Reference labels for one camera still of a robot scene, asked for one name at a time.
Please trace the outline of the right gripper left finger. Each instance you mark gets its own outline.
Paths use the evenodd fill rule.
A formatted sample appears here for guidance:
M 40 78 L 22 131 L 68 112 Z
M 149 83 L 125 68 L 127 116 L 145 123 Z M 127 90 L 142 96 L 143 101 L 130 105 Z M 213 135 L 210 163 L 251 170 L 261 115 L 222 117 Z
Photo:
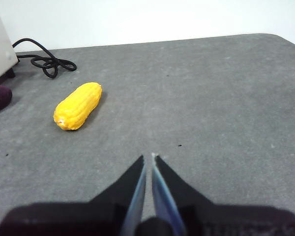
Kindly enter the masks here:
M 140 156 L 113 184 L 87 202 L 18 206 L 0 222 L 0 236 L 132 236 L 145 198 Z

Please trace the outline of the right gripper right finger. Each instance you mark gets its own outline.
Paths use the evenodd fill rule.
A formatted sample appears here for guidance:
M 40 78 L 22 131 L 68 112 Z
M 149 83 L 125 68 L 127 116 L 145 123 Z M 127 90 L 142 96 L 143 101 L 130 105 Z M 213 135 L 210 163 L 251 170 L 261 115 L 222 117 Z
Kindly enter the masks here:
M 273 206 L 223 205 L 185 182 L 159 155 L 153 158 L 157 217 L 176 236 L 295 236 L 295 214 Z

